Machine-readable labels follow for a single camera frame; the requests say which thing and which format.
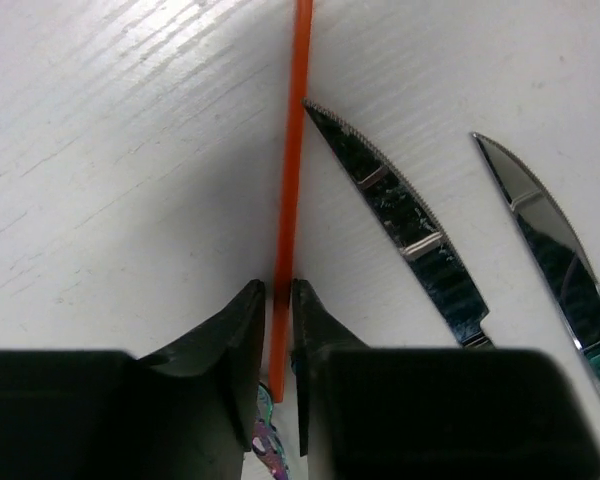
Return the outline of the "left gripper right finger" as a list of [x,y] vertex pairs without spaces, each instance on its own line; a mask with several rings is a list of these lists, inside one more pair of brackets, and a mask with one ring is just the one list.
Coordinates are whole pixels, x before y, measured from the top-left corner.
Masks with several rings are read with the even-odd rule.
[[312,479],[599,479],[558,366],[520,349],[379,348],[291,289],[300,453]]

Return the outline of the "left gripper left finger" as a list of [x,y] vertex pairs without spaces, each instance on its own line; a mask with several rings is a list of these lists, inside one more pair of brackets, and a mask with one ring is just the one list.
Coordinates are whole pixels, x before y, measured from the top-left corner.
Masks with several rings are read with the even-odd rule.
[[136,358],[0,350],[0,479],[237,479],[251,448],[265,287]]

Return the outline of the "ornate iridescent spoon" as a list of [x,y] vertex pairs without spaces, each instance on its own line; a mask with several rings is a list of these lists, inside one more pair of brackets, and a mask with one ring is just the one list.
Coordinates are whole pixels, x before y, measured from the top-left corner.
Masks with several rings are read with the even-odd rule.
[[252,434],[252,451],[275,480],[290,480],[291,471],[285,450],[278,431],[272,422],[273,411],[272,395],[268,387],[260,382]]

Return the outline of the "brown handled knife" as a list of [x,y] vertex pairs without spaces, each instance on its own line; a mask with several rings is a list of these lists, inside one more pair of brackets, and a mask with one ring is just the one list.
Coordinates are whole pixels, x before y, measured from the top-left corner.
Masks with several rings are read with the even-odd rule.
[[489,307],[447,232],[389,158],[342,117],[305,98],[303,107],[398,254],[463,348],[490,348]]

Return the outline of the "green handled knife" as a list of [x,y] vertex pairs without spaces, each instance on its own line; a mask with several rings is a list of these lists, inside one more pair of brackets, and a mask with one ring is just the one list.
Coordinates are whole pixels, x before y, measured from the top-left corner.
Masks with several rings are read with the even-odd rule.
[[571,222],[511,150],[471,134],[600,392],[600,282]]

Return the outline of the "orange chopstick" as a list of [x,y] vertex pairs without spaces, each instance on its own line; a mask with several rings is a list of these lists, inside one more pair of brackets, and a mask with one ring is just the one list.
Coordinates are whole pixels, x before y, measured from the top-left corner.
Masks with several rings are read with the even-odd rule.
[[296,3],[273,277],[273,311],[268,367],[269,388],[276,403],[283,401],[285,391],[290,292],[304,134],[303,99],[308,88],[312,16],[312,0],[301,0]]

